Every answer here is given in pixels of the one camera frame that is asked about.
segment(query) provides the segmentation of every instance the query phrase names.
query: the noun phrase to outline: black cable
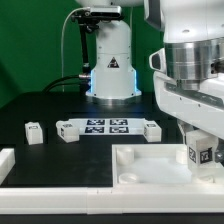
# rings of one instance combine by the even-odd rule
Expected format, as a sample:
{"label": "black cable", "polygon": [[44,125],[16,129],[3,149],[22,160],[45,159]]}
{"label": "black cable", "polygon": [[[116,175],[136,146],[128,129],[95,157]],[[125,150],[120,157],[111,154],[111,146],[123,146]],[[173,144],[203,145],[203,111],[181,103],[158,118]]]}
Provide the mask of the black cable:
{"label": "black cable", "polygon": [[80,85],[79,82],[70,82],[70,83],[59,83],[59,84],[54,84],[51,87],[49,87],[48,89],[46,89],[44,92],[50,92],[51,89],[57,87],[57,86],[69,86],[69,85]]}
{"label": "black cable", "polygon": [[68,80],[68,79],[76,79],[76,78],[79,78],[78,75],[71,75],[71,76],[65,76],[63,78],[60,78],[60,79],[56,79],[55,81],[51,82],[49,85],[47,85],[42,91],[43,92],[47,92],[47,90],[53,86],[54,84],[58,83],[58,82],[62,82],[62,81],[65,81],[65,80]]}

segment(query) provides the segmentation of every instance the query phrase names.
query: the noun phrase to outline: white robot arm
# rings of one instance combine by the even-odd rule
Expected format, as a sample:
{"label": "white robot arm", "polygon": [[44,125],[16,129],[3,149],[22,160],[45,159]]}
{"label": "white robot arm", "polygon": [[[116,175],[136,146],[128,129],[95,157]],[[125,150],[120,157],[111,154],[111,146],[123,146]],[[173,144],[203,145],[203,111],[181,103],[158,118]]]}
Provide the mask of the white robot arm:
{"label": "white robot arm", "polygon": [[[82,6],[108,14],[114,7],[136,6],[143,0],[77,0]],[[131,65],[131,30],[120,20],[97,24],[97,64],[91,71],[91,88],[86,92],[90,101],[100,104],[127,104],[139,99],[136,71]]]}
{"label": "white robot arm", "polygon": [[224,158],[217,148],[218,138],[224,139],[224,2],[144,3],[146,20],[164,30],[164,48],[150,56],[157,103],[179,119],[183,133],[187,129],[189,168],[208,175],[212,169],[200,168],[214,168]]}

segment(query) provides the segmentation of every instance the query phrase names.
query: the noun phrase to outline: white platform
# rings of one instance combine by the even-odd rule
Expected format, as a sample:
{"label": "white platform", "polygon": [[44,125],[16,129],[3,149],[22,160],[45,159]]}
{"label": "white platform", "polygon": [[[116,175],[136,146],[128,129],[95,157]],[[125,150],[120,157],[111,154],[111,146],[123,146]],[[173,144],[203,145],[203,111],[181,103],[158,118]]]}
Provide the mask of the white platform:
{"label": "white platform", "polygon": [[[1,214],[110,214],[155,212],[224,212],[224,170],[214,183],[197,183],[187,166],[176,162],[185,145],[113,145],[112,188],[0,189]],[[126,165],[117,152],[125,149]],[[136,183],[119,183],[134,173]]]}

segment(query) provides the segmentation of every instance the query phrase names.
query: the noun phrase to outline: white block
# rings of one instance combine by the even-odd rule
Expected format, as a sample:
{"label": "white block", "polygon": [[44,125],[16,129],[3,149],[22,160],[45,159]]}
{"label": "white block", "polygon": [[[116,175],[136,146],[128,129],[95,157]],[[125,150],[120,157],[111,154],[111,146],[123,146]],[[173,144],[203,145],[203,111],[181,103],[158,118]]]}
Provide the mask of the white block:
{"label": "white block", "polygon": [[43,131],[38,122],[25,124],[26,138],[29,145],[43,143]]}
{"label": "white block", "polygon": [[197,177],[210,176],[218,172],[220,166],[214,161],[218,138],[199,129],[187,132],[186,140],[190,171]]}
{"label": "white block", "polygon": [[58,121],[56,123],[58,135],[67,143],[79,141],[79,128],[69,121]]}
{"label": "white block", "polygon": [[155,121],[144,120],[144,137],[148,142],[161,142],[162,129]]}
{"label": "white block", "polygon": [[0,184],[2,184],[14,164],[14,149],[2,149],[0,152]]}

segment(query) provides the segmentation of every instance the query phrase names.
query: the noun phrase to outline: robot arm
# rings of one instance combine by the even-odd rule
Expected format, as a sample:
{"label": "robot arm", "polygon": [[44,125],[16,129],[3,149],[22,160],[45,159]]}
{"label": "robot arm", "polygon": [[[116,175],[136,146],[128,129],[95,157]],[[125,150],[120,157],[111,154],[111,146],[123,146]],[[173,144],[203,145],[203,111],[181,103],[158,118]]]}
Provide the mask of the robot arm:
{"label": "robot arm", "polygon": [[213,175],[224,158],[218,146],[224,139],[224,2],[144,3],[146,20],[165,31],[164,48],[150,56],[157,103],[179,119],[189,169],[199,178]]}

